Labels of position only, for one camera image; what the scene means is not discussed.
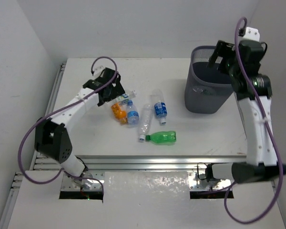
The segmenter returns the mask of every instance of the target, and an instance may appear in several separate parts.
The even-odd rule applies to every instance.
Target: table surface
[[[57,171],[28,171],[47,180]],[[59,199],[61,180],[35,185],[24,179],[8,229],[283,229],[277,204],[255,224],[229,218],[222,199],[190,199],[187,172],[106,172],[104,203]],[[228,200],[242,220],[256,217],[273,197],[270,182],[238,185]]]
[[[66,105],[92,78],[93,58],[70,58],[59,87],[55,110]],[[74,126],[70,138],[76,155],[110,156],[230,156],[246,153],[246,140],[234,95],[215,114],[193,114],[184,105],[190,59],[115,59],[124,89],[136,90],[133,99],[140,113],[150,103],[153,89],[164,94],[166,126],[153,117],[150,134],[174,130],[173,146],[138,142],[138,128],[120,125],[107,105],[94,107]],[[113,68],[108,60],[96,66]]]

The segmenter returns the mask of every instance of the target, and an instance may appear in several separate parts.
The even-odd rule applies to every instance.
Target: mesh wastebasket
[[[207,67],[214,49],[215,46],[199,46],[192,51],[184,93],[185,106],[190,112],[213,114],[233,92],[230,77],[217,70],[221,57],[212,68]]]

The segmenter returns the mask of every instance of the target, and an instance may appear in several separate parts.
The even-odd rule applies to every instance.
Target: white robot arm
[[[109,68],[101,68],[100,70],[99,76],[95,80],[86,82],[66,106],[79,100],[82,100],[81,103],[45,119],[36,127],[34,144],[36,151],[54,159],[68,174],[74,177],[81,177],[87,169],[72,152],[69,133],[74,124],[92,107],[101,106],[125,93],[120,84],[121,76],[117,74],[111,84],[86,98],[87,95],[113,78],[114,70]]]
[[[245,27],[239,32],[243,39],[238,47],[245,71],[259,95],[264,107],[264,118],[258,106],[254,93],[245,80],[235,55],[234,44],[218,41],[209,66],[212,67],[218,57],[222,61],[218,70],[230,76],[232,87],[236,93],[239,112],[242,118],[247,138],[246,163],[210,164],[205,171],[207,180],[230,179],[236,183],[249,183],[273,180],[279,175],[277,157],[267,132],[265,122],[270,130],[271,116],[271,83],[270,79],[258,73],[260,61],[265,50],[259,42],[260,35],[257,29]]]

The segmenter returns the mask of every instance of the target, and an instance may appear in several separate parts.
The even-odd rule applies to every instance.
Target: green plastic bottle
[[[156,144],[170,145],[176,142],[176,131],[161,131],[152,135],[146,135],[146,141],[152,141]]]

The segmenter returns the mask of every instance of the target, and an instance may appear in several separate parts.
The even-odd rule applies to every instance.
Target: white wall
[[[261,0],[251,25],[259,29],[268,43],[261,72],[272,81],[272,123],[283,161],[286,163],[286,0]],[[286,220],[286,177],[279,205]]]
[[[233,40],[258,0],[18,0],[58,63],[67,57],[190,57]]]
[[[0,0],[0,217],[17,151],[29,127],[44,114],[56,68],[16,0]],[[29,167],[32,138],[23,150]]]

